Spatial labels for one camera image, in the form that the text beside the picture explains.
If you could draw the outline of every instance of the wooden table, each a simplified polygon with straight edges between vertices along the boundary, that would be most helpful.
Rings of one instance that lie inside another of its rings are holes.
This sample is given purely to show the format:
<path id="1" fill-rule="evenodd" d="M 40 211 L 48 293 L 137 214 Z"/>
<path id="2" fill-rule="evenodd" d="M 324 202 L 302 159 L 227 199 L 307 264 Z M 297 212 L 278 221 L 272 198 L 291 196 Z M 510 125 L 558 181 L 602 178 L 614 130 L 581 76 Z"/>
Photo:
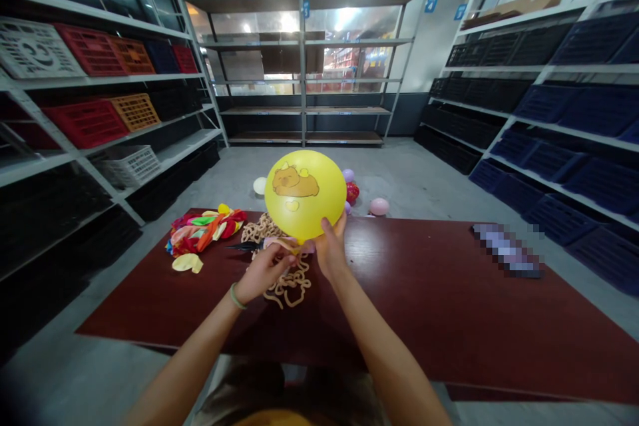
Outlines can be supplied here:
<path id="1" fill-rule="evenodd" d="M 203 212 L 193 208 L 189 212 Z M 258 212 L 249 212 L 256 221 Z M 639 404 L 639 345 L 547 266 L 541 280 L 506 278 L 470 222 L 350 217 L 349 265 L 433 381 L 569 399 Z M 177 348 L 239 280 L 250 255 L 212 243 L 202 271 L 175 272 L 168 235 L 78 333 Z M 302 304 L 261 298 L 223 351 L 272 361 L 364 367 L 331 286 L 313 258 Z"/>

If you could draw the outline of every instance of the orange plastic basket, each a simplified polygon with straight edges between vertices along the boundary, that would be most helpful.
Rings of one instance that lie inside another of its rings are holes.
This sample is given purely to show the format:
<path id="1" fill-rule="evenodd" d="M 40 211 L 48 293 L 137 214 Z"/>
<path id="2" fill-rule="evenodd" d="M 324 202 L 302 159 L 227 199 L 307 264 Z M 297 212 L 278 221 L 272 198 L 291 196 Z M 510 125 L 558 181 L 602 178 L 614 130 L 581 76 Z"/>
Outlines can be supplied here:
<path id="1" fill-rule="evenodd" d="M 129 131 L 137 131 L 158 124 L 160 119 L 155 113 L 151 99 L 146 93 L 114 97 L 108 99 Z"/>
<path id="2" fill-rule="evenodd" d="M 153 75 L 155 69 L 144 48 L 144 43 L 119 37 L 108 38 L 115 54 L 129 75 Z"/>

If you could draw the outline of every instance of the green bracelet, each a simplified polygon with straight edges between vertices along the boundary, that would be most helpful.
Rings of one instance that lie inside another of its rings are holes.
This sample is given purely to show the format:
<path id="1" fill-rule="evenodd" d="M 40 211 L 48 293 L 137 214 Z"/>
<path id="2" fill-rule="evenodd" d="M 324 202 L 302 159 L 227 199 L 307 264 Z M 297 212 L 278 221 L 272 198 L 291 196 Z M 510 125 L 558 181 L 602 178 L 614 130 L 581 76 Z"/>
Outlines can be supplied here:
<path id="1" fill-rule="evenodd" d="M 243 305 L 242 303 L 240 303 L 240 300 L 238 300 L 238 297 L 235 296 L 235 285 L 236 284 L 237 283 L 233 283 L 231 285 L 231 290 L 230 290 L 231 291 L 231 300 L 233 300 L 233 302 L 236 304 L 236 306 L 238 308 L 240 308 L 241 310 L 245 310 L 246 309 L 246 305 Z"/>

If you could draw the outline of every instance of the gray floor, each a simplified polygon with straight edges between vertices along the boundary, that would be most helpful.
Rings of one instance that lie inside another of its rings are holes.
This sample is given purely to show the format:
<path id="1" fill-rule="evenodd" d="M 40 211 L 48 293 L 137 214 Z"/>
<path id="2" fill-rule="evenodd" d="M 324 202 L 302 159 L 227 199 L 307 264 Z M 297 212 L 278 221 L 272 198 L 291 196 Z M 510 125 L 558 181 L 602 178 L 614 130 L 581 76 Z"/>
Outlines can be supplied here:
<path id="1" fill-rule="evenodd" d="M 192 184 L 161 219 L 49 325 L 25 344 L 5 368 L 21 384 L 26 408 L 46 425 L 118 423 L 144 386 L 165 364 L 163 355 L 73 331 L 167 232 L 189 207 L 216 208 L 221 202 L 244 210 L 264 210 L 252 191 L 281 156 L 294 148 L 234 147 Z M 390 217 L 491 221 L 509 224 L 537 254 L 612 321 L 639 340 L 639 302 L 625 296 L 535 234 L 519 215 L 481 190 L 410 139 L 389 139 L 382 149 L 318 148 L 341 168 L 352 168 L 360 188 L 354 214 L 367 214 L 376 197 L 388 199 Z M 450 403 L 460 425 L 607 425 L 639 424 L 639 408 L 573 403 Z"/>

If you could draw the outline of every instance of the red balloon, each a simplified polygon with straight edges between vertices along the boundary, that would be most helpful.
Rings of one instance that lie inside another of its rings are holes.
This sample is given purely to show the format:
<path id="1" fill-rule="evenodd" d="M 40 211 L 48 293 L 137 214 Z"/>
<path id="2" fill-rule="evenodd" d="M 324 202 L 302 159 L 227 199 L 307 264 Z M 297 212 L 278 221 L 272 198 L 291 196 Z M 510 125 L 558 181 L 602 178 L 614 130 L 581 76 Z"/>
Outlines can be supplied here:
<path id="1" fill-rule="evenodd" d="M 347 183 L 346 184 L 346 201 L 350 204 L 355 203 L 357 197 L 359 196 L 359 188 L 355 183 Z"/>

